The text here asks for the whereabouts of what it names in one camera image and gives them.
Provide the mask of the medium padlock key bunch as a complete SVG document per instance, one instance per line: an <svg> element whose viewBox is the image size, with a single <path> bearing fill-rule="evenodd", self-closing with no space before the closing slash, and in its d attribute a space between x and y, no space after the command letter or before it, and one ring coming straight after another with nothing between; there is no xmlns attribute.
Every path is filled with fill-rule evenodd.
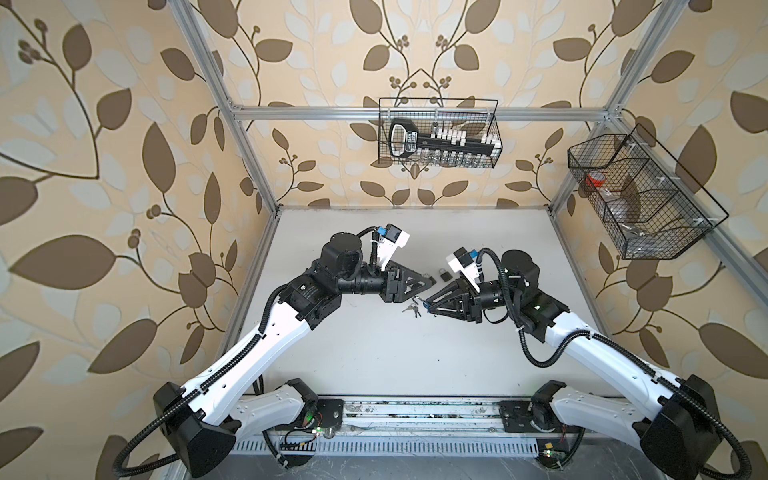
<svg viewBox="0 0 768 480"><path fill-rule="evenodd" d="M420 318L421 317L421 313L420 313L419 307L417 305L409 305L408 307L406 307L403 310L403 313L405 313L405 312L412 312L414 314L415 318Z"/></svg>

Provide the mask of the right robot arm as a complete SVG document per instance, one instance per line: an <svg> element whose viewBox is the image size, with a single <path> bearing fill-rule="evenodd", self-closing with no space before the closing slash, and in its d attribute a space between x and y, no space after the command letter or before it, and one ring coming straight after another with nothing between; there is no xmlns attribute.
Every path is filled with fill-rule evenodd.
<svg viewBox="0 0 768 480"><path fill-rule="evenodd" d="M425 300L430 313L479 323L486 311L502 308L521 340L533 337L553 347L553 354L540 360L523 344L531 364L549 368L561 358L573 359L622 396L603 398L549 381L531 398L539 429L566 424L593 430L640 450L669 478L703 474L723 439L715 426L720 419L715 394L705 380L653 367L597 332L539 288L540 269L521 250L497 256L488 248L460 248L447 261L458 277Z"/></svg>

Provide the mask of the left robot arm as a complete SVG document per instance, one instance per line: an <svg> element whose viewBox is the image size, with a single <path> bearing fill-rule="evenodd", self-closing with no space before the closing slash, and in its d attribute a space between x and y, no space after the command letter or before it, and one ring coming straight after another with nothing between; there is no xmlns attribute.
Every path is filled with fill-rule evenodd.
<svg viewBox="0 0 768 480"><path fill-rule="evenodd" d="M362 236L331 236L310 267L268 297L256 326L214 364L183 385L168 382L154 395L158 429L194 478L218 466L239 436L288 425L308 415L316 394L301 380L287 381L252 402L243 395L293 344L338 310L345 295L377 295L385 303L413 299L434 284L395 261L410 236L392 224L369 227L372 259Z"/></svg>

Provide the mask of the black socket holder tool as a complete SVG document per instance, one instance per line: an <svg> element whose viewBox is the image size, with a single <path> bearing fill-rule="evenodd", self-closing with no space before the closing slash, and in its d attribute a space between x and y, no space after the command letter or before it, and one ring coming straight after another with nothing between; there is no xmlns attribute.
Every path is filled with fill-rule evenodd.
<svg viewBox="0 0 768 480"><path fill-rule="evenodd" d="M476 139L464 130L435 127L429 132L422 132L413 121L407 119L395 119L390 123L384 145L390 155L396 158L417 155L420 159L426 159L429 154L492 158L502 151L502 142L495 134L485 133Z"/></svg>

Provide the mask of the red item in basket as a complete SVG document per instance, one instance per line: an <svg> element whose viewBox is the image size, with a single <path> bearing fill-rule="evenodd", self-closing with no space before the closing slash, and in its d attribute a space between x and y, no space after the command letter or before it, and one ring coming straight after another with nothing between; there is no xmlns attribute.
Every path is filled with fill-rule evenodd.
<svg viewBox="0 0 768 480"><path fill-rule="evenodd" d="M592 170L586 174L585 185L589 188L598 190L604 186L606 176L602 171Z"/></svg>

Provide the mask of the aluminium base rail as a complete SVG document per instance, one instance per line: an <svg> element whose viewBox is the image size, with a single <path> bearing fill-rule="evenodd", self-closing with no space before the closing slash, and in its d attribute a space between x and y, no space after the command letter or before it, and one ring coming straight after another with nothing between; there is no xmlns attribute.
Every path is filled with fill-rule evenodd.
<svg viewBox="0 0 768 480"><path fill-rule="evenodd" d="M578 438L619 440L638 448L643 413L624 398L565 388L553 399L550 426L535 419L544 405L528 397L322 397L312 413L278 392L247 396L233 409L241 421L237 454L287 457L439 457L560 460Z"/></svg>

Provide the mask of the aluminium frame corner post right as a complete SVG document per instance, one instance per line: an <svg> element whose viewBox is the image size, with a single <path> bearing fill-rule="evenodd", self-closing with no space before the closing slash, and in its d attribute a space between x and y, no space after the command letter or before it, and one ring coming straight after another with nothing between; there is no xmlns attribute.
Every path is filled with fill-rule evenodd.
<svg viewBox="0 0 768 480"><path fill-rule="evenodd" d="M682 12L682 1L545 1L532 40L551 43L536 64L567 63L561 96L529 112L531 121L571 122L594 137L619 117L641 73Z"/></svg>

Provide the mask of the aluminium frame corner post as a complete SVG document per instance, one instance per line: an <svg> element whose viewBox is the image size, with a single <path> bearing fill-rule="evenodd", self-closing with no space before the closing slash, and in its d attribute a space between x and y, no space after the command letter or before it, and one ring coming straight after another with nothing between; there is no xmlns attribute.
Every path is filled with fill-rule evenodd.
<svg viewBox="0 0 768 480"><path fill-rule="evenodd" d="M235 145L242 155L245 168L255 186L262 194L265 208L271 216L278 216L279 206L271 191L266 174L259 165L255 151L247 136L247 132L235 116L236 111L234 109L234 104L228 95L222 74L217 68L214 56L208 49L207 42L195 20L192 6L188 1L179 0L170 1L169 5L179 29L184 35L194 58L200 67L208 89L216 105L222 112L223 121L229 128L234 138Z"/></svg>
<svg viewBox="0 0 768 480"><path fill-rule="evenodd" d="M561 96L529 112L531 121L571 122L594 137L619 117L641 73L682 12L682 1L545 1L532 40L551 43L536 64L567 63Z"/></svg>

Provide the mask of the aluminium frame corner post left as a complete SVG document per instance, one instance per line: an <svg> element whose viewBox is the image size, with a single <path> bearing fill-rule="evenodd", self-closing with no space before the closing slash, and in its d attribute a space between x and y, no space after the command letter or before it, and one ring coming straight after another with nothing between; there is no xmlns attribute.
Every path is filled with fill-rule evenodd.
<svg viewBox="0 0 768 480"><path fill-rule="evenodd" d="M216 105L222 112L223 121L229 128L234 138L235 145L242 155L245 168L255 186L262 194L265 208L271 216L278 216L279 206L271 191L266 174L259 165L255 151L247 136L247 132L235 116L236 111L234 109L234 104L228 95L222 74L217 68L214 56L208 49L207 42L195 20L192 6L188 1L179 0L170 1L169 5L179 29L184 35L194 58L200 67L208 89Z"/></svg>

